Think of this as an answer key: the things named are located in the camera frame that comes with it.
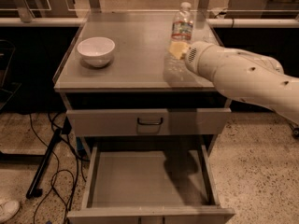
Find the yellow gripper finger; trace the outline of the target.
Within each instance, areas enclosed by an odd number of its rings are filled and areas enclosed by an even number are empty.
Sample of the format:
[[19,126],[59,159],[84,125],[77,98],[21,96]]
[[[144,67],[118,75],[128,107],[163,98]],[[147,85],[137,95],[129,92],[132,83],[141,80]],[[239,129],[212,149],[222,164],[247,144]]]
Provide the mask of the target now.
[[181,41],[171,41],[169,52],[178,60],[182,60],[189,49],[189,44]]

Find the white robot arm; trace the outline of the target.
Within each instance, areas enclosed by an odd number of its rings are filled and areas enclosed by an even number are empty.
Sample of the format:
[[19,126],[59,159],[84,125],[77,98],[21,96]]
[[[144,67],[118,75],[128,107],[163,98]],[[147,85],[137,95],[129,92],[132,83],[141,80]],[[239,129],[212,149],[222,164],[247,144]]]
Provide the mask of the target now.
[[299,78],[286,75],[276,59],[205,41],[172,41],[169,52],[190,72],[210,81],[223,96],[267,108],[299,123]]

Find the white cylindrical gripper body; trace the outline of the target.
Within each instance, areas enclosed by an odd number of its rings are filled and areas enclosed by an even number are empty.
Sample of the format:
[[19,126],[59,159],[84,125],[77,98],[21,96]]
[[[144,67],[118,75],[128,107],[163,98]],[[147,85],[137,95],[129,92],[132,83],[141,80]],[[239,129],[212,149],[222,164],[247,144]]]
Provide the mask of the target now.
[[189,71],[199,77],[213,81],[214,73],[221,63],[224,48],[215,44],[198,41],[189,46],[185,64]]

